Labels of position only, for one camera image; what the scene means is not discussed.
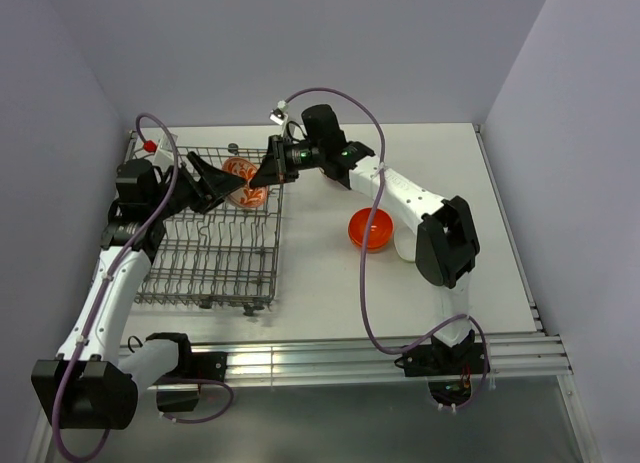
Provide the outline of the orange floral pattern bowl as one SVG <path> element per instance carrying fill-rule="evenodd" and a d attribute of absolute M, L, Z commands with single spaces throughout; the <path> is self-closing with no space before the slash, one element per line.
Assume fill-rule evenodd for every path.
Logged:
<path fill-rule="evenodd" d="M 249 160 L 241 157 L 228 158 L 222 165 L 222 170 L 245 180 L 245 184 L 231 193 L 227 202 L 240 209 L 257 209 L 267 200 L 266 188 L 251 188 L 249 183 L 256 174 L 258 168 Z"/>

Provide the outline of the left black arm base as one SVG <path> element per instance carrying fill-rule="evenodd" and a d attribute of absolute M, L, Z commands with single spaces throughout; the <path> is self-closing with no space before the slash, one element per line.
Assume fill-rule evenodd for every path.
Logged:
<path fill-rule="evenodd" d="M 235 394 L 226 383 L 228 353 L 196 352 L 185 368 L 161 376 L 155 383 L 155 402 L 160 416 L 179 424 L 199 424 L 222 416 L 234 402 Z M 223 393 L 222 406 L 209 416 L 196 416 L 195 411 L 206 396 L 206 390 Z"/>

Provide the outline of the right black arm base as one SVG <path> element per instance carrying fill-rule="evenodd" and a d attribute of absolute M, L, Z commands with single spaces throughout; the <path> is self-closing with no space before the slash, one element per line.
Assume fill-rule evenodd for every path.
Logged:
<path fill-rule="evenodd" d="M 429 381 L 431 397 L 439 405 L 459 407 L 473 396 L 472 378 L 479 376 L 483 383 L 490 371 L 485 346 L 476 341 L 473 330 L 460 343 L 449 347 L 435 337 L 428 345 L 420 345 L 403 353 L 394 361 L 407 378 L 436 378 Z"/>

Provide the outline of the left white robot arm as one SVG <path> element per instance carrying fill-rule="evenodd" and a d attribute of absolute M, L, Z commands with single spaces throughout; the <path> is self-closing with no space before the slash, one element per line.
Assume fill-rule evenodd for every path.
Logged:
<path fill-rule="evenodd" d="M 205 214 L 246 183 L 194 152 L 187 159 L 167 170 L 147 159 L 117 169 L 117 197 L 85 305 L 55 357 L 37 361 L 31 375 L 55 428 L 122 430 L 148 387 L 198 375 L 184 333 L 153 333 L 134 354 L 119 356 L 135 296 L 165 237 L 165 220 L 186 209 Z"/>

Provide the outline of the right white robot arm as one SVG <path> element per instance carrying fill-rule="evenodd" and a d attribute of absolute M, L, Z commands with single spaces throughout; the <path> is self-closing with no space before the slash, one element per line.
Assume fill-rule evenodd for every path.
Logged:
<path fill-rule="evenodd" d="M 414 263 L 436 290 L 436 309 L 442 323 L 433 337 L 435 366 L 452 373 L 468 357 L 463 343 L 472 330 L 467 288 L 480 252 L 479 240 L 467 201 L 447 199 L 429 192 L 388 168 L 381 154 L 358 141 L 350 141 L 327 104 L 302 113 L 304 139 L 272 135 L 266 155 L 250 180 L 261 188 L 296 181 L 303 170 L 318 169 L 347 190 L 372 199 L 397 216 L 414 236 Z"/>

